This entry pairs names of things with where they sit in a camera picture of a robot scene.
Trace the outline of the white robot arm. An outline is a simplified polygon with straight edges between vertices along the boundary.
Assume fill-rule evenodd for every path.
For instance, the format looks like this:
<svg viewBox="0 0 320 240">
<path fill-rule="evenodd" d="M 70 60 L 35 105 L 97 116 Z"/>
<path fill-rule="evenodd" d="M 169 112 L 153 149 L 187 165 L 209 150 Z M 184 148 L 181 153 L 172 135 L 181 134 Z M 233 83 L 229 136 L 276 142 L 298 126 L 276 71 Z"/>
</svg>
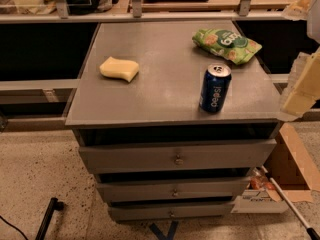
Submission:
<svg viewBox="0 0 320 240">
<path fill-rule="evenodd" d="M 320 0 L 298 0 L 287 6 L 283 17 L 306 20 L 307 36 L 320 43 Z M 279 119 L 294 121 L 320 99 L 320 51 L 300 53 L 294 60 L 288 85 L 280 97 Z"/>
</svg>

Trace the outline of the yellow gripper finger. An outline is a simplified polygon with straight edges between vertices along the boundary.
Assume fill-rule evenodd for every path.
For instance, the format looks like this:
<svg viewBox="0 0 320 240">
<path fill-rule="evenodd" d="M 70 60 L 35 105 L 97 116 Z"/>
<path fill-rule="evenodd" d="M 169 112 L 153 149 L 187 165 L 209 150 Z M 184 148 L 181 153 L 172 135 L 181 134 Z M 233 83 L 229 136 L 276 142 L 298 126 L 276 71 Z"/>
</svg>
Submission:
<svg viewBox="0 0 320 240">
<path fill-rule="evenodd" d="M 297 0 L 288 5 L 282 12 L 282 16 L 289 20 L 306 20 L 311 0 Z"/>
</svg>

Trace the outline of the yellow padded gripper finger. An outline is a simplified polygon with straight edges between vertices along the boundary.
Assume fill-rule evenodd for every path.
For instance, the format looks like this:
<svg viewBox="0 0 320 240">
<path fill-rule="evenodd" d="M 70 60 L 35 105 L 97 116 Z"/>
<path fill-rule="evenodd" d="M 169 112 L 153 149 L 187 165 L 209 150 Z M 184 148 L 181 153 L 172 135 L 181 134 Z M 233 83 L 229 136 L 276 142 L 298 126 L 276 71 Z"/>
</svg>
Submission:
<svg viewBox="0 0 320 240">
<path fill-rule="evenodd" d="M 280 118 L 300 118 L 320 99 L 320 52 L 300 52 L 280 97 Z"/>
</svg>

